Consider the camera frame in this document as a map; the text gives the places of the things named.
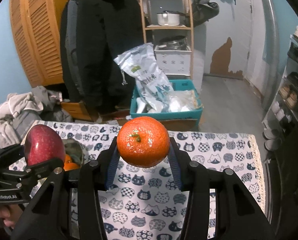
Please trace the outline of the person's left hand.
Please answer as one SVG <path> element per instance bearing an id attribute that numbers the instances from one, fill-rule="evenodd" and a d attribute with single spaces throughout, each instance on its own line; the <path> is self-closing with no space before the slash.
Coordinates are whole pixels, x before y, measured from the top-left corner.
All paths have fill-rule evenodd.
<path id="1" fill-rule="evenodd" d="M 14 228 L 23 210 L 18 205 L 1 205 L 0 219 L 6 227 Z"/>

